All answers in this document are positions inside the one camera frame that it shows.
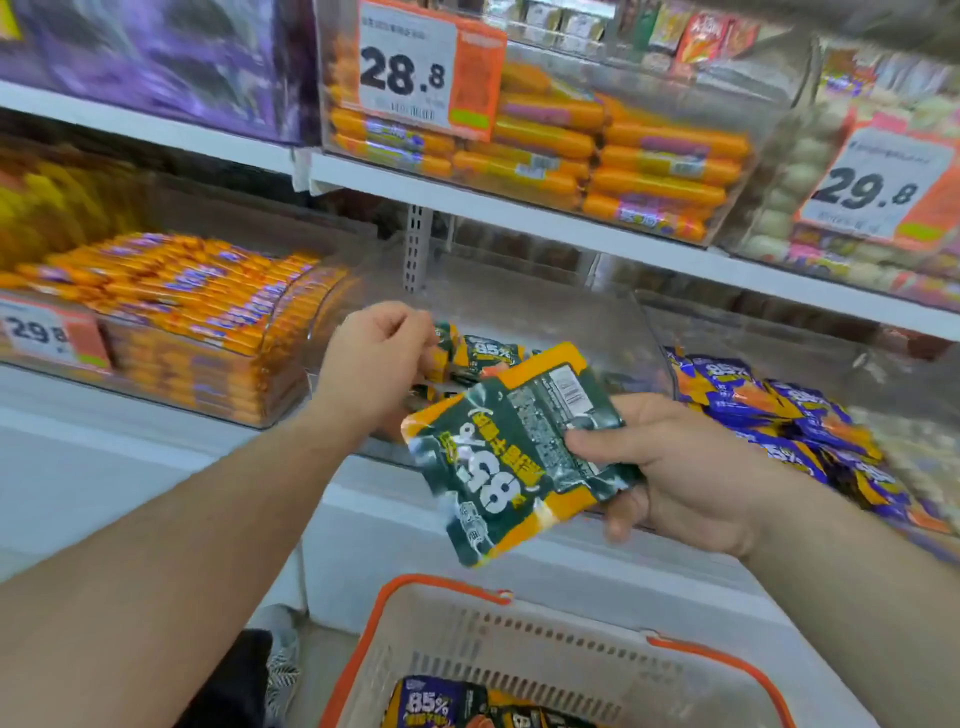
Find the right hand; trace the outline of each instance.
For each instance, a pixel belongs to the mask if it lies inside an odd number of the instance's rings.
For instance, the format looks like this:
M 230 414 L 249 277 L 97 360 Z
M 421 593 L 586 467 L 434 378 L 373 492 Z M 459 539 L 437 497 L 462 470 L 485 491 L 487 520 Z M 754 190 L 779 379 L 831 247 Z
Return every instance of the right hand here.
M 822 487 L 679 402 L 646 394 L 612 399 L 625 427 L 566 433 L 566 445 L 587 461 L 636 463 L 647 477 L 645 487 L 609 503 L 612 541 L 626 541 L 634 525 L 643 525 L 689 546 L 745 558 L 791 484 L 804 478 L 809 487 Z

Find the white basket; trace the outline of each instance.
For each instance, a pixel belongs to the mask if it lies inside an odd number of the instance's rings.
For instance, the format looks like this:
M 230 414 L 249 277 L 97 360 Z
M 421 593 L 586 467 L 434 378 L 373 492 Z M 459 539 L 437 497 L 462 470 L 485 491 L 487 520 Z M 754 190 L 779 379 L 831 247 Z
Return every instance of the white basket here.
M 411 574 L 381 590 L 320 728 L 377 728 L 410 674 L 482 683 L 614 728 L 796 726 L 769 678 L 726 653 Z

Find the left hand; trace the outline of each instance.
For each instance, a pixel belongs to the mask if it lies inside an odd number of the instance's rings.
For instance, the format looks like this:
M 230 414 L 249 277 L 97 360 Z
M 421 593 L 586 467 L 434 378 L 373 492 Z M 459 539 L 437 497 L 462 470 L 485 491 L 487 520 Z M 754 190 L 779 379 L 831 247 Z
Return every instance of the left hand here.
M 330 338 L 311 409 L 332 413 L 362 440 L 397 412 L 436 342 L 429 312 L 406 303 L 354 311 Z

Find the shelf bracket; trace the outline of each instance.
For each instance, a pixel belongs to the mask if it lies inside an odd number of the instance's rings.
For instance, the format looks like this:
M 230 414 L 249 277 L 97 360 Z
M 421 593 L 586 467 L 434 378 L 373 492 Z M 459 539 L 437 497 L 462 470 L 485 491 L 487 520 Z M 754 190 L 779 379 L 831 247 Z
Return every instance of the shelf bracket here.
M 418 293 L 426 283 L 432 228 L 433 210 L 410 205 L 403 254 L 403 290 L 407 293 Z

